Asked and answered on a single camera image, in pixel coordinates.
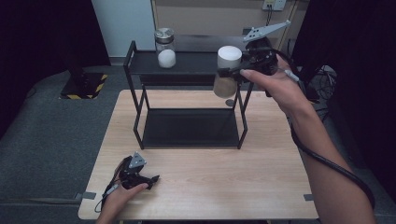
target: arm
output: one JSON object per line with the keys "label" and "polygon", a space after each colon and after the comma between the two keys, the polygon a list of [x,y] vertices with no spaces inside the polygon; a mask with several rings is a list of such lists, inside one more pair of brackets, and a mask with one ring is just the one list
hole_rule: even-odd
{"label": "arm", "polygon": [[125,207],[138,192],[146,189],[148,184],[140,184],[132,189],[125,189],[121,184],[107,196],[105,206],[102,209],[97,224],[110,224],[116,219],[120,211]]}
{"label": "arm", "polygon": [[[278,66],[288,65],[278,57]],[[266,76],[247,70],[241,75],[267,90],[291,118],[300,141],[322,157],[351,171],[335,148],[313,106],[298,85],[284,73]],[[314,195],[315,207],[323,223],[375,223],[364,192],[352,181],[303,153],[305,169]]]}

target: black metal shelf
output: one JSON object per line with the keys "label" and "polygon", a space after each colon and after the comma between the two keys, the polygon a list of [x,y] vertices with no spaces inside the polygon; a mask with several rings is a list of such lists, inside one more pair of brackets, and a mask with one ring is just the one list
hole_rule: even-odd
{"label": "black metal shelf", "polygon": [[[250,83],[245,101],[240,94],[241,83],[233,106],[224,108],[152,108],[147,86],[212,86],[217,72],[216,52],[177,52],[172,68],[161,68],[154,51],[140,51],[132,41],[124,61],[124,71],[134,99],[137,116],[134,135],[141,149],[145,147],[237,147],[248,131],[245,110],[253,89]],[[139,76],[142,95],[138,101],[132,76]],[[235,107],[241,109],[243,131],[238,134]],[[142,107],[148,108],[143,138],[137,130]]]}
{"label": "black metal shelf", "polygon": [[146,147],[234,147],[239,143],[231,109],[150,109]]}

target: wall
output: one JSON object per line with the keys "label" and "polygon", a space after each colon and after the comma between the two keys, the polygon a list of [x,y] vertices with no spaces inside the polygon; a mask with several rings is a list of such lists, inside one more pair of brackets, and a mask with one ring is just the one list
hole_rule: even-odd
{"label": "wall", "polygon": [[[157,27],[171,27],[179,35],[242,35],[245,27],[265,25],[268,11],[262,10],[262,4],[262,0],[153,0]],[[306,6],[306,1],[288,0],[284,10],[273,12],[270,24],[290,19],[288,36],[296,38]],[[284,30],[268,35],[274,48],[280,49],[283,35]]]}
{"label": "wall", "polygon": [[131,40],[140,49],[155,49],[150,0],[92,0],[108,56],[125,57]]}
{"label": "wall", "polygon": [[[264,26],[268,13],[262,10],[262,0],[92,0],[92,3],[110,59],[124,57],[132,39],[139,49],[155,49],[152,37],[155,27],[172,27],[178,35],[235,36],[241,35],[244,27]],[[273,12],[270,24],[294,15],[287,32],[269,36],[275,48],[285,45],[287,41],[282,40],[297,38],[307,5],[308,1],[288,0],[283,11]]]}

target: person's left hand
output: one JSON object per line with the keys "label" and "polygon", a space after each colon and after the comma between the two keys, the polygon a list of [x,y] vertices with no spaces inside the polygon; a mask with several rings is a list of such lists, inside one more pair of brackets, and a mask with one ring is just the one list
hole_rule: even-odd
{"label": "person's left hand", "polygon": [[131,200],[137,193],[146,189],[149,185],[144,183],[132,189],[125,189],[121,183],[119,186],[107,195],[105,206],[96,223],[112,223],[119,212],[125,207],[129,200]]}

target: jar lid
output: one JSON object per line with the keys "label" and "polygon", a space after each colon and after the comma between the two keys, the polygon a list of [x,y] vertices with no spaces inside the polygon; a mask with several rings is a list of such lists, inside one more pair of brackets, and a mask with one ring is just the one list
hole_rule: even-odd
{"label": "jar lid", "polygon": [[174,30],[170,28],[160,28],[155,31],[155,41],[160,44],[169,44],[174,40]]}

